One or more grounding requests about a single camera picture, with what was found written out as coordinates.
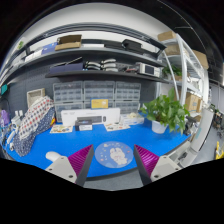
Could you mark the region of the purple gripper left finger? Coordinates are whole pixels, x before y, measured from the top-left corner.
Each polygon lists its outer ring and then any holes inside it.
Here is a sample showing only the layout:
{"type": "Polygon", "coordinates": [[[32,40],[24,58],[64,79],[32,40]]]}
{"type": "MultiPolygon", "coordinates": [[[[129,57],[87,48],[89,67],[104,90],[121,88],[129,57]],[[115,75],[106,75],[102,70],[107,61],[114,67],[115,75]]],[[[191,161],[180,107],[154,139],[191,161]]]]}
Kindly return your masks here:
{"type": "Polygon", "coordinates": [[[93,146],[89,145],[66,157],[62,156],[46,168],[46,171],[66,179],[78,186],[83,186],[94,155],[93,146]]]}

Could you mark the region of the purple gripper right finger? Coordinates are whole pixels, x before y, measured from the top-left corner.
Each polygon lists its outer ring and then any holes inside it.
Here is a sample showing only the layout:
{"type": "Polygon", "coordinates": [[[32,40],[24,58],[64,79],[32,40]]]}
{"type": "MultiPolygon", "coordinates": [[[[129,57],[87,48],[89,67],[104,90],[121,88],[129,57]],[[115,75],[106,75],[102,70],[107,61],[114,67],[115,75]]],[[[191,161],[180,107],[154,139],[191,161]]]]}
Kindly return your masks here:
{"type": "Polygon", "coordinates": [[[168,156],[157,156],[151,151],[135,145],[134,157],[143,185],[148,185],[181,170],[168,156]]]}

